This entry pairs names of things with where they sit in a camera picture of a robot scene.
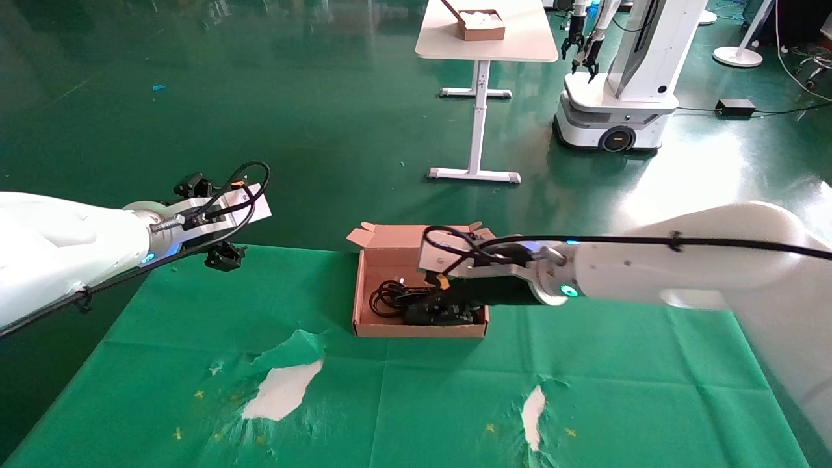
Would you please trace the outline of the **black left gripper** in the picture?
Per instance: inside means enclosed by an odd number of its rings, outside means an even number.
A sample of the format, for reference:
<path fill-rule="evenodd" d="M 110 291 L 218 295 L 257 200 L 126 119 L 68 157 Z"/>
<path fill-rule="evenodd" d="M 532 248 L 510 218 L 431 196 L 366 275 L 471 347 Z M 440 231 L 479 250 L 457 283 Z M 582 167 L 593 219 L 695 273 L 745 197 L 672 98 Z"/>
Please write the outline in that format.
<path fill-rule="evenodd" d="M 216 192 L 216 185 L 204 176 L 201 172 L 192 173 L 184 177 L 175 187 L 173 192 L 183 199 L 210 198 Z M 185 246 L 175 255 L 175 260 L 193 257 L 193 255 L 204 255 L 206 267 L 219 270 L 220 272 L 231 272 L 241 267 L 246 257 L 247 246 L 237 246 L 231 242 L 212 242 L 200 245 Z"/>

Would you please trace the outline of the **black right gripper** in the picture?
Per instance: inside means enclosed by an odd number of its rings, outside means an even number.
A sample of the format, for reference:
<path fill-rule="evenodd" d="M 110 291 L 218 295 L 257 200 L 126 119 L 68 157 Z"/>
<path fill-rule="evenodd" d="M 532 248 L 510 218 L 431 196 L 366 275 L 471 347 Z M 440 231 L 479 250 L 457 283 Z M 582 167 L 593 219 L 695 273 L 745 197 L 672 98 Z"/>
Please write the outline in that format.
<path fill-rule="evenodd" d="M 447 289 L 430 289 L 422 299 L 422 304 L 456 305 L 456 324 L 484 324 L 488 305 L 535 306 L 541 302 L 526 279 L 495 276 L 452 279 Z"/>

